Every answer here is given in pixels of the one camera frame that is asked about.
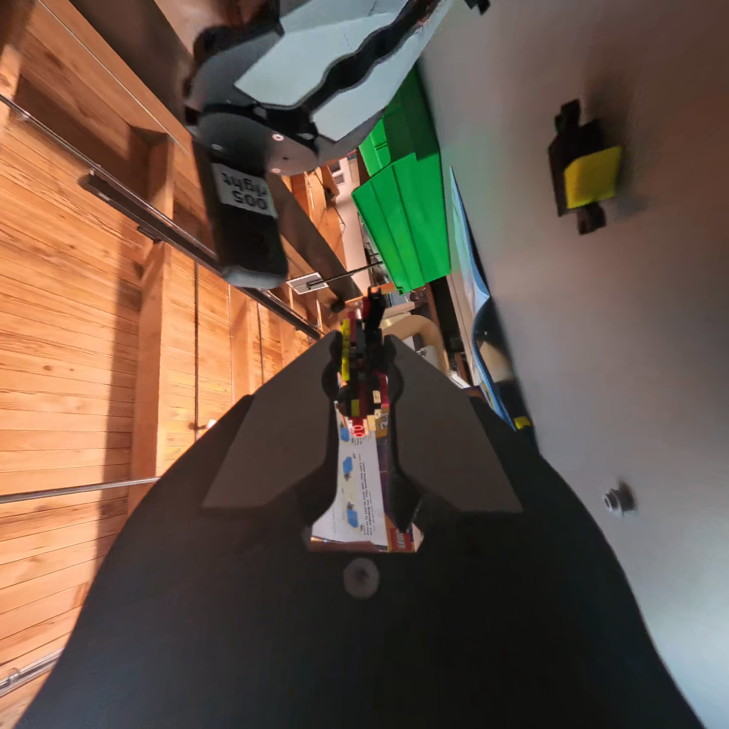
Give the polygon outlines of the black and yellow lego piece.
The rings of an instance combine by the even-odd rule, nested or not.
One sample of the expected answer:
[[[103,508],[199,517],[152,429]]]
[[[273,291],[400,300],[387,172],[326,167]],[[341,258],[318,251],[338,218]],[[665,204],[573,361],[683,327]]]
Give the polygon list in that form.
[[[616,194],[623,148],[608,145],[603,124],[582,123],[578,99],[560,107],[548,147],[552,190],[559,217],[574,214],[580,235],[606,226],[602,202]]]

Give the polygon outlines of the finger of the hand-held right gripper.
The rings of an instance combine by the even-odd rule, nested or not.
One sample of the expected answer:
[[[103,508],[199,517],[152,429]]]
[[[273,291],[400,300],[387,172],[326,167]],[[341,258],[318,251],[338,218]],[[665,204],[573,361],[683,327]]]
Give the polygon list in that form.
[[[282,1],[282,35],[240,74],[235,89],[259,103],[296,106],[336,61],[354,54],[371,35],[410,10],[418,21],[426,2]]]
[[[337,63],[341,88],[313,114],[320,135],[342,138],[381,112],[394,97],[453,2],[436,2],[432,13],[407,26],[399,19],[375,32],[361,50]]]

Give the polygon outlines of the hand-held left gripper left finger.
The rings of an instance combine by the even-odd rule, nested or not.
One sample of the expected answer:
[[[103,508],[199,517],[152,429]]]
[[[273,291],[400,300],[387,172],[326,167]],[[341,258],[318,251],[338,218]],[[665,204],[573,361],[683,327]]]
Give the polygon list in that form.
[[[205,509],[252,510],[287,499],[300,511],[330,508],[338,479],[341,354],[342,335],[331,332],[256,391]]]

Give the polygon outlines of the black ceiling rail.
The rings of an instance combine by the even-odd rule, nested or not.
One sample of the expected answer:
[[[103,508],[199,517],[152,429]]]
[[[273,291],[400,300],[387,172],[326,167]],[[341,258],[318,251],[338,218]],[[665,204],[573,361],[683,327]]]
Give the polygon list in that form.
[[[92,171],[82,176],[78,183],[83,190],[140,227],[146,237],[153,241],[169,243],[218,278],[223,278],[212,250],[115,178],[108,177],[100,171]],[[309,322],[274,294],[255,288],[238,287],[238,290],[309,338],[317,341],[323,337],[320,327]]]

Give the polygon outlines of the beige wooden chair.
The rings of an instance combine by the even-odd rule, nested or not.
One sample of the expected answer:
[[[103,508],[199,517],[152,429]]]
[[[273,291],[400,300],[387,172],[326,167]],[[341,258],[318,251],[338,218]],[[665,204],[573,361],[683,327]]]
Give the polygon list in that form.
[[[451,369],[442,334],[431,319],[425,316],[406,314],[395,322],[385,320],[384,323],[386,326],[382,327],[383,335],[394,335],[402,342],[414,337],[420,337],[423,346],[420,348],[415,347],[414,351],[443,375],[449,375]]]

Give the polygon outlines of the small grey lego piece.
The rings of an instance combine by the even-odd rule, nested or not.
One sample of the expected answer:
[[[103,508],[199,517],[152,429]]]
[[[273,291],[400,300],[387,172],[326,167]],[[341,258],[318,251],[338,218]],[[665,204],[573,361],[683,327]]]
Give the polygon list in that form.
[[[615,487],[605,491],[603,502],[606,509],[618,517],[636,513],[637,511],[637,502],[633,490],[624,480],[619,480]]]

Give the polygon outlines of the red black yellow lego model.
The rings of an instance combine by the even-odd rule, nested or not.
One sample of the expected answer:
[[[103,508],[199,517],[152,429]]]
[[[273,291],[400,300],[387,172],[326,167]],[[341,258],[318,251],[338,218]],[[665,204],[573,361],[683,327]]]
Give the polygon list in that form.
[[[369,287],[346,305],[340,325],[341,363],[335,410],[345,440],[373,437],[384,447],[388,436],[387,364],[381,325],[390,287]]]

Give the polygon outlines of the metal threaded rod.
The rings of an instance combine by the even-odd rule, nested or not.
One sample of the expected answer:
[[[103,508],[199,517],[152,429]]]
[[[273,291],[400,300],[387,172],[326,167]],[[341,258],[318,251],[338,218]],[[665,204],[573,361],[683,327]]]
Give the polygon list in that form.
[[[42,489],[22,493],[5,494],[1,496],[1,504],[33,501],[37,499],[55,498],[72,494],[82,494],[93,491],[105,491],[116,488],[130,488],[133,486],[151,486],[158,481],[158,477],[116,480],[105,483],[93,483],[81,486],[68,486],[63,488]]]

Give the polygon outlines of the green plastic bin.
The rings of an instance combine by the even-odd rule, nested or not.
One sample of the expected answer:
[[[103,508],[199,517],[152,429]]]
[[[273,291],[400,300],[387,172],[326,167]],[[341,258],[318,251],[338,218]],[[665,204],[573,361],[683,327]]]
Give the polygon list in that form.
[[[401,293],[451,273],[438,152],[389,164],[353,191],[353,202]]]
[[[440,151],[417,67],[408,73],[359,151],[370,177],[409,155],[423,159]]]

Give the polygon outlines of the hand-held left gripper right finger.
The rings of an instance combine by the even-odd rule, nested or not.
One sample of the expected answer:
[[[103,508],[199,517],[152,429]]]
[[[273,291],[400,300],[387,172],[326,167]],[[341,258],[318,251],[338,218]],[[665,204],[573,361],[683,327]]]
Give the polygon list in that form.
[[[399,529],[422,508],[520,514],[523,506],[463,389],[394,335],[387,363],[388,482]]]

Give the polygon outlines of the purple lego box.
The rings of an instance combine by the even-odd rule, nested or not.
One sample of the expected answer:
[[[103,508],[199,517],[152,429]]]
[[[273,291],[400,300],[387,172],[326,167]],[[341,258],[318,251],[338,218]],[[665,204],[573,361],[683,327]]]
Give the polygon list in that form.
[[[423,539],[418,528],[402,531],[391,516],[387,445],[387,409],[369,416],[367,425],[348,428],[341,422],[335,499],[312,528],[312,551],[418,550]]]

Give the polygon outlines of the lego instruction booklet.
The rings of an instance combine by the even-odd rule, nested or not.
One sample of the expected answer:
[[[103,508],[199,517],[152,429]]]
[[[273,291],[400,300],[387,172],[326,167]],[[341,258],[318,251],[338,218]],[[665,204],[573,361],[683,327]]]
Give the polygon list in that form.
[[[472,345],[472,359],[480,384],[485,389],[492,409],[512,430],[518,430],[515,417],[509,411],[497,381],[491,375],[480,346],[487,343],[488,325],[493,320],[494,306],[486,276],[478,259],[475,240],[470,228],[459,186],[453,169],[449,170],[451,203],[453,212],[454,244],[459,269],[469,310],[473,314],[469,341]]]

